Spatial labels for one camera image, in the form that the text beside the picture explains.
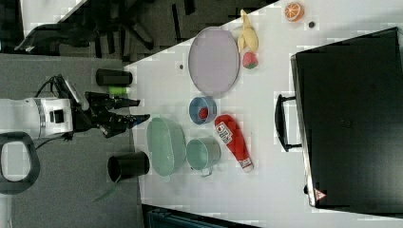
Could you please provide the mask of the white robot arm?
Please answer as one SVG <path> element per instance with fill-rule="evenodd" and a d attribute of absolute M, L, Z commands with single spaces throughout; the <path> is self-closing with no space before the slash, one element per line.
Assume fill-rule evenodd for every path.
<path fill-rule="evenodd" d="M 1 132 L 25 132 L 33 140 L 64 136 L 98 128 L 108 139 L 122 134 L 150 118 L 149 114 L 123 115 L 111 109 L 138 106 L 139 100 L 111 97 L 105 93 L 86 92 L 88 109 L 71 99 L 27 98 L 1 100 Z"/>

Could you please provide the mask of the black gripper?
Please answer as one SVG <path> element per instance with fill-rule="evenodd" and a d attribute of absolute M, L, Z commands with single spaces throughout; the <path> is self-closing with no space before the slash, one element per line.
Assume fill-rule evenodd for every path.
<path fill-rule="evenodd" d="M 131 100 L 121 97 L 110 97 L 105 93 L 85 93 L 89 109 L 83 112 L 76 111 L 73 115 L 73 129 L 75 132 L 85 132 L 91 128 L 99 128 L 106 138 L 122 134 L 127 128 L 144 123 L 150 118 L 149 114 L 124 115 L 110 112 L 110 109 L 138 106 L 140 100 Z"/>

